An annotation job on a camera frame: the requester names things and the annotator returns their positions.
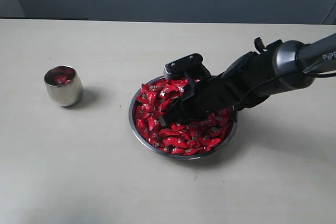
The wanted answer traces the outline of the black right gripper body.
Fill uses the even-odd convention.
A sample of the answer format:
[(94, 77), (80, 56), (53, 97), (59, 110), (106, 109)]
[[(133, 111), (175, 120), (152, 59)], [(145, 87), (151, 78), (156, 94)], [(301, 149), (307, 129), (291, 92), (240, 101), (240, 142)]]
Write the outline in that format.
[(183, 123), (202, 121), (210, 113), (223, 109), (237, 112), (252, 105), (252, 85), (244, 75), (220, 74), (201, 79), (186, 79), (188, 84), (183, 88), (182, 96), (170, 107), (170, 110), (183, 116)]

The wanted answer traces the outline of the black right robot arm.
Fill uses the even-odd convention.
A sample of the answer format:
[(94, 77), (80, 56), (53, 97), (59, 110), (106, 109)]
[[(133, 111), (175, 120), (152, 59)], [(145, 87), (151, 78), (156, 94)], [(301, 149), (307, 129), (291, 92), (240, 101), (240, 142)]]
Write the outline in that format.
[(276, 40), (265, 46), (254, 40), (256, 50), (239, 57), (223, 73), (213, 76), (198, 53), (164, 66), (167, 80), (186, 78), (188, 85), (167, 112), (162, 126), (201, 121), (210, 113), (253, 108), (271, 95), (304, 89), (316, 78), (335, 76), (335, 34), (312, 44)]

